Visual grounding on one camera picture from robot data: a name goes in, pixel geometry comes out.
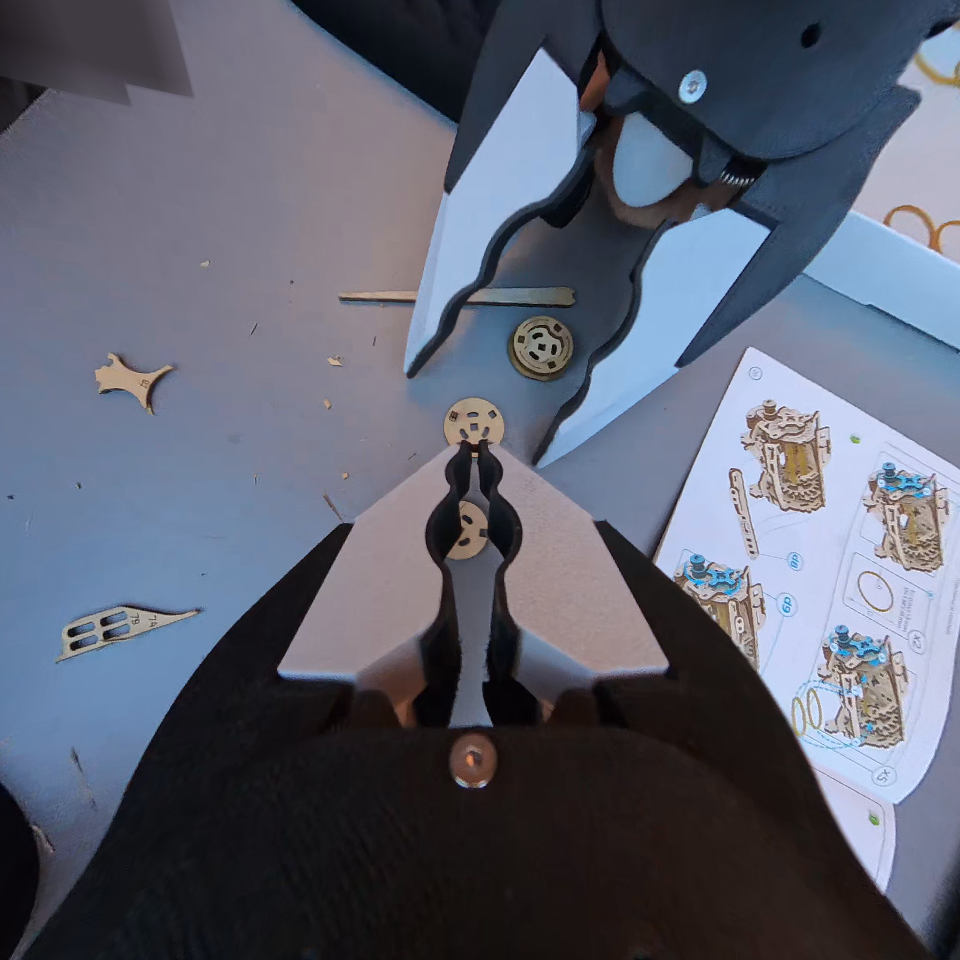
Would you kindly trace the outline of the round wooden gear piece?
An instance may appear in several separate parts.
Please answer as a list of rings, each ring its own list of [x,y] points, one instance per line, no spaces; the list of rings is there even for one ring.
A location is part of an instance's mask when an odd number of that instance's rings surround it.
[[[549,382],[560,378],[570,365],[574,341],[558,318],[539,315],[522,321],[508,343],[511,364],[525,378]]]

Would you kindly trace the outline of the white cardboard box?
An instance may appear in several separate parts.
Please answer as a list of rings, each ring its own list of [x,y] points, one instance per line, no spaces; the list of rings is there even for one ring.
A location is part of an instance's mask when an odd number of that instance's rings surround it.
[[[822,285],[959,347],[959,87],[934,83],[914,59],[901,82],[921,103],[882,150],[853,209],[805,273]],[[897,206],[925,210],[941,252]]]

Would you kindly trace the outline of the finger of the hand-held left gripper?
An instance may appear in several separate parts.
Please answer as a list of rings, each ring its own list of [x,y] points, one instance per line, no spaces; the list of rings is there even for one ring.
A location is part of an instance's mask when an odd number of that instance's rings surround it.
[[[769,233],[731,209],[658,229],[630,272],[625,318],[590,355],[582,386],[558,411],[534,465],[570,453],[673,377]]]
[[[574,81],[538,50],[443,193],[406,343],[408,378],[450,336],[467,300],[491,282],[510,237],[570,194],[595,123],[580,109]]]

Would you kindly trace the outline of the thin wooden stick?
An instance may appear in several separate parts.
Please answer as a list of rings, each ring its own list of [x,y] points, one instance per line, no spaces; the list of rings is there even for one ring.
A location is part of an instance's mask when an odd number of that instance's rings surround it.
[[[377,305],[413,305],[417,291],[342,292],[342,303]],[[576,303],[576,291],[569,286],[556,287],[486,287],[465,301],[468,306],[524,306],[570,308]]]

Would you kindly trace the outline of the wooden scrap with slots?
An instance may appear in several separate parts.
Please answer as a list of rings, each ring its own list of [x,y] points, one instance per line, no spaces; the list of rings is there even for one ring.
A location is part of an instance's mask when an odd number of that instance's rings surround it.
[[[121,642],[198,616],[201,608],[165,612],[138,606],[114,606],[79,617],[61,631],[57,664],[82,654],[110,649]]]

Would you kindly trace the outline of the wooden disc with holes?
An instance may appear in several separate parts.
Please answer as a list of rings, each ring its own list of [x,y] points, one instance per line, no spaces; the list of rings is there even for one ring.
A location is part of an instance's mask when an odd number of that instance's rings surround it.
[[[456,401],[447,410],[443,435],[451,447],[469,442],[474,448],[481,441],[489,445],[502,442],[505,422],[498,407],[479,397]],[[464,561],[481,553],[488,543],[486,513],[473,502],[462,499],[459,505],[461,532],[447,554],[449,561]]]

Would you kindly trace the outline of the printed instruction sheet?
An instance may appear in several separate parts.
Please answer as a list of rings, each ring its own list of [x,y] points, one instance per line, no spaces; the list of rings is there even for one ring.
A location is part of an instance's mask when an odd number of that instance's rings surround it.
[[[958,642],[958,466],[754,348],[656,554],[810,763],[891,804],[927,773]]]

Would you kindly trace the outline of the person's left hand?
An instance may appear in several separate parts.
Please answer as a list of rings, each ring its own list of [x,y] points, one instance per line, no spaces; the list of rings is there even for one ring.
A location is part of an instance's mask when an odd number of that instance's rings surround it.
[[[720,180],[701,187],[690,177],[657,202],[644,206],[627,204],[618,197],[614,186],[614,155],[619,133],[620,126],[613,124],[598,134],[593,161],[596,185],[619,221],[632,227],[654,230],[666,221],[690,221],[698,206],[707,207],[709,212],[726,209],[738,196],[738,188]]]

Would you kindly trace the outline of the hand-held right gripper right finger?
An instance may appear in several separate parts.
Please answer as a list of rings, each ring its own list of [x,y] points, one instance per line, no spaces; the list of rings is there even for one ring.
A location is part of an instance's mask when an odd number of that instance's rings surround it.
[[[591,515],[501,446],[478,446],[495,574],[487,680],[494,725],[534,725],[568,690],[663,674],[657,642]]]

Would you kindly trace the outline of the star-shaped wooden scrap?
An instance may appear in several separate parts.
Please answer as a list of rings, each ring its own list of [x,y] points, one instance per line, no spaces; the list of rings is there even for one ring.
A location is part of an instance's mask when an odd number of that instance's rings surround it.
[[[114,391],[123,391],[138,400],[141,407],[149,414],[154,415],[152,406],[152,391],[156,383],[175,369],[172,365],[165,365],[154,371],[134,369],[113,353],[107,354],[107,363],[94,370],[94,378],[98,385],[98,394]]]

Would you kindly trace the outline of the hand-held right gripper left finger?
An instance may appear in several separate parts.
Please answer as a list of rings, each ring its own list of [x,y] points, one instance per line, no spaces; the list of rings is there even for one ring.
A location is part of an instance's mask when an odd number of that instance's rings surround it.
[[[283,655],[285,679],[386,695],[405,726],[446,726],[461,672],[450,549],[473,452],[464,441],[360,514]]]

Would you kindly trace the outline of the yellow rubber band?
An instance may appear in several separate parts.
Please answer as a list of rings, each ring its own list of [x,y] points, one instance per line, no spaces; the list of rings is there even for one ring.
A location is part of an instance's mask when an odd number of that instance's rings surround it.
[[[959,24],[938,33],[919,48],[914,63],[931,82],[959,88]]]
[[[894,220],[896,217],[911,217],[916,220],[923,232],[923,236],[914,237],[917,242],[922,242],[924,246],[927,246],[930,250],[933,250],[935,253],[941,253],[941,244],[940,244],[940,226],[935,224],[935,222],[930,217],[930,214],[913,204],[902,204],[891,209],[883,218],[883,225],[890,227],[891,229],[898,230],[899,228],[895,226]]]

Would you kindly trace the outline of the white paper sheet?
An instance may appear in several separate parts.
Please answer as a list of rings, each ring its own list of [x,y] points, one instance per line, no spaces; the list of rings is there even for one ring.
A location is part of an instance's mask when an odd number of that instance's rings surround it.
[[[813,772],[847,845],[885,893],[897,846],[894,805],[841,774],[816,767]]]

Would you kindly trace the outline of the black rounded object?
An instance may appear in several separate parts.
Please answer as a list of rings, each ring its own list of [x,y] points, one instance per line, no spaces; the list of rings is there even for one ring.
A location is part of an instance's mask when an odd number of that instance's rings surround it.
[[[1,786],[1,958],[10,958],[26,930],[40,881],[35,836],[16,800]]]

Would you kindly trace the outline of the grey desk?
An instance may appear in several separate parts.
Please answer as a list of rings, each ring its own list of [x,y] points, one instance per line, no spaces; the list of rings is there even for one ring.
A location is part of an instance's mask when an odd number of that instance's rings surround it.
[[[525,222],[414,377],[416,291],[458,128],[289,2],[174,2],[185,97],[46,93],[2,137],[2,786],[39,882],[21,958],[930,958],[848,845],[726,630],[657,563],[717,409],[755,349],[909,439],[958,408],[886,366],[889,321],[807,276],[569,453],[533,456],[630,305],[655,233]],[[199,263],[209,259],[209,269]],[[561,377],[516,327],[562,322]],[[108,353],[144,410],[98,393]],[[328,357],[342,356],[342,366]],[[354,522],[449,448],[450,406],[593,518],[662,674],[495,725],[496,574],[448,560],[448,723],[279,665]],[[466,499],[489,521],[478,447]],[[339,523],[323,499],[342,514]],[[62,663],[67,623],[201,613]]]

